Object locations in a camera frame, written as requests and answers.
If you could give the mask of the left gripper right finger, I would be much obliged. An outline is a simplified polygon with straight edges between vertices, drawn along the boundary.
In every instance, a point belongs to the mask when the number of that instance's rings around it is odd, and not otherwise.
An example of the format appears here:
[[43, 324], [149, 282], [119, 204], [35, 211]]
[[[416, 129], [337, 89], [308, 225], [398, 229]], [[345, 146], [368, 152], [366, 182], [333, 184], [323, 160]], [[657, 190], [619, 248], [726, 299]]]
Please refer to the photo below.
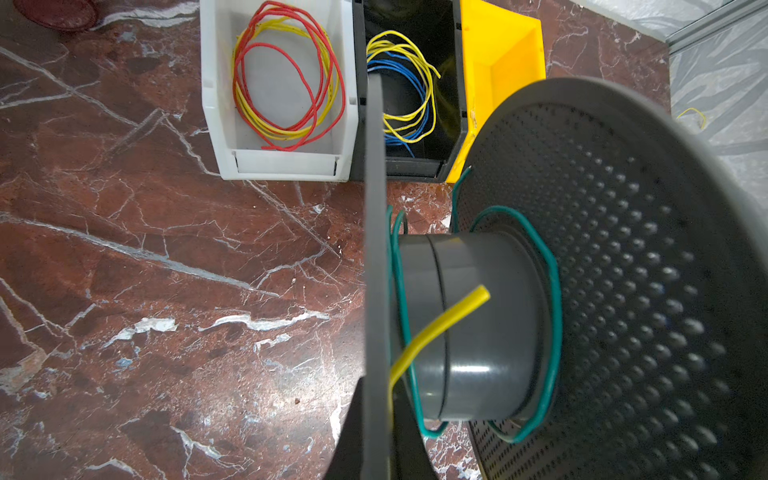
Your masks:
[[404, 386], [393, 392], [394, 426], [390, 455], [391, 479], [437, 480]]

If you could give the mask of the white storage bin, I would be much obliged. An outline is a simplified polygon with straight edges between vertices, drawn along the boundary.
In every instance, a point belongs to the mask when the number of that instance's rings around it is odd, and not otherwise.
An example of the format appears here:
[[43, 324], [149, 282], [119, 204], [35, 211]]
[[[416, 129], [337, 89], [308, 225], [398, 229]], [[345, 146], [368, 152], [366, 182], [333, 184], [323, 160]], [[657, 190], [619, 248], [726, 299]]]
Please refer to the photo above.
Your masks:
[[[236, 34], [241, 33], [264, 1], [200, 1], [202, 106], [219, 173], [225, 180], [274, 180], [346, 182], [349, 178], [358, 129], [357, 82], [354, 60], [352, 1], [287, 1], [306, 10], [330, 35], [340, 55], [342, 78], [347, 89], [345, 113], [340, 126], [294, 153], [263, 150], [267, 146], [236, 111], [232, 94], [231, 54]], [[309, 40], [296, 35], [267, 33], [268, 41], [296, 54], [297, 64], [308, 80], [320, 80], [320, 67], [310, 59]], [[248, 54], [248, 85], [257, 88], [256, 106], [264, 107], [270, 120], [298, 120], [310, 107], [300, 77], [278, 53]]]

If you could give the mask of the black storage bin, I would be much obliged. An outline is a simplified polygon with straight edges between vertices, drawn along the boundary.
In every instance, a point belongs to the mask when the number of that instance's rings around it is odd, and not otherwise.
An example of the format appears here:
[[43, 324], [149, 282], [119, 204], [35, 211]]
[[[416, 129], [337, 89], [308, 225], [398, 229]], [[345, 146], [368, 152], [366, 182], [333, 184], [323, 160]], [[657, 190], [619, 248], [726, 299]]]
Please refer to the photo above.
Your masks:
[[356, 1], [353, 36], [359, 109], [382, 80], [388, 178], [445, 182], [468, 132], [459, 2]]

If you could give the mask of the red black hand tool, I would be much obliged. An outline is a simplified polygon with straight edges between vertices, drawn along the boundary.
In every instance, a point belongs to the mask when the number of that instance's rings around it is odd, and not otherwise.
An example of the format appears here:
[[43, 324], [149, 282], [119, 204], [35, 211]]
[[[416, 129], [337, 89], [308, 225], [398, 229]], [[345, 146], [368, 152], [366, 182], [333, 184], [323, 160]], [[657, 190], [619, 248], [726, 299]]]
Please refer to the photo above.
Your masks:
[[88, 0], [14, 0], [13, 5], [35, 24], [65, 33], [87, 30], [99, 18], [95, 4]]

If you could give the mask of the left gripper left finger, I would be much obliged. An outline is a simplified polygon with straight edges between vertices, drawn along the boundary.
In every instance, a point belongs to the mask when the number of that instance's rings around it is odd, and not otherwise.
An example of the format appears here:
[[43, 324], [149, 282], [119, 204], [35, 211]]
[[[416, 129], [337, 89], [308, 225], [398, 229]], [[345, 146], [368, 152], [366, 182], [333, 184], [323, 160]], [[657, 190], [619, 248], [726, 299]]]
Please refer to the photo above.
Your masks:
[[360, 377], [324, 480], [359, 480], [363, 463], [363, 390]]

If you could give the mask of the grey perforated cable spool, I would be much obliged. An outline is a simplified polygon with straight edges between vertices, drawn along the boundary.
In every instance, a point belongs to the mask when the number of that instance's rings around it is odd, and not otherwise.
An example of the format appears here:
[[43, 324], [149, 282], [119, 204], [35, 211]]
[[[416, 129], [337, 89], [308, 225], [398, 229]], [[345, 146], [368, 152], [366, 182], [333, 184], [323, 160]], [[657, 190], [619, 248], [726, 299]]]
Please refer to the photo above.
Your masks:
[[393, 392], [465, 421], [491, 479], [763, 479], [767, 227], [664, 110], [591, 78], [499, 105], [451, 230], [387, 206], [368, 82], [360, 479], [391, 479]]

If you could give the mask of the yellow storage bin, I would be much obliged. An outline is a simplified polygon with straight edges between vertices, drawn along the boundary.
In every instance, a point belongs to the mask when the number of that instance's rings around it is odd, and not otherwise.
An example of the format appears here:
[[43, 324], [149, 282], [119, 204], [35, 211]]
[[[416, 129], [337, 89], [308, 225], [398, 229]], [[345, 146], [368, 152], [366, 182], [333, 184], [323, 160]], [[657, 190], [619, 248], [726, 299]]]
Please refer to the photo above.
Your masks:
[[468, 132], [446, 182], [459, 179], [469, 149], [494, 110], [546, 78], [541, 21], [485, 1], [460, 3]]

